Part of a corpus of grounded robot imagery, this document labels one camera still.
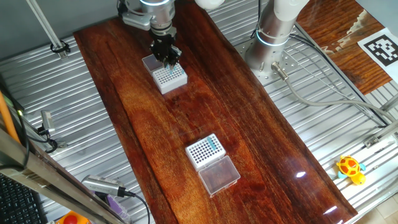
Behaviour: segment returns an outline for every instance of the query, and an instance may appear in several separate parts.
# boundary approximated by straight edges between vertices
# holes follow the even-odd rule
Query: yellow toy
[[[70,211],[57,221],[57,224],[91,224],[91,222],[76,212]]]
[[[363,185],[365,183],[366,177],[360,171],[366,170],[364,164],[358,163],[351,156],[340,156],[340,162],[336,164],[340,171],[338,172],[339,178],[350,177],[351,180],[356,185]]]

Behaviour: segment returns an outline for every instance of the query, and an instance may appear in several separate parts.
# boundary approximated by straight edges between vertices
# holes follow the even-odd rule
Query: glossy varnished wood
[[[310,0],[297,21],[363,94],[391,81],[357,44],[384,27],[355,0]]]
[[[176,12],[188,84],[165,95],[141,61],[150,54],[147,32],[113,19],[75,33],[156,222],[338,223],[355,215],[206,12],[196,4]],[[211,133],[241,174],[213,198],[185,155]]]

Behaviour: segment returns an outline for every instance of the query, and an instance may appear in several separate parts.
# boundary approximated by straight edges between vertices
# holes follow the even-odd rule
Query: orange cable
[[[4,120],[4,124],[6,124],[8,134],[20,144],[21,142],[19,141],[17,131],[15,130],[14,123],[12,122],[10,111],[8,110],[7,103],[4,100],[1,91],[0,91],[0,113]]]

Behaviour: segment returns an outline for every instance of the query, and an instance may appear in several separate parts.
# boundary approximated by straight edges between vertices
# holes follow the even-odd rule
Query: keyboard
[[[45,224],[38,193],[0,174],[0,223]]]

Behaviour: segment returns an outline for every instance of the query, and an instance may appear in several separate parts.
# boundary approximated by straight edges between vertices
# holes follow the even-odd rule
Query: blue pipette tip
[[[213,149],[213,151],[216,150],[216,145],[214,145],[213,140],[211,140],[210,137],[207,137],[207,141],[209,142],[211,148]]]

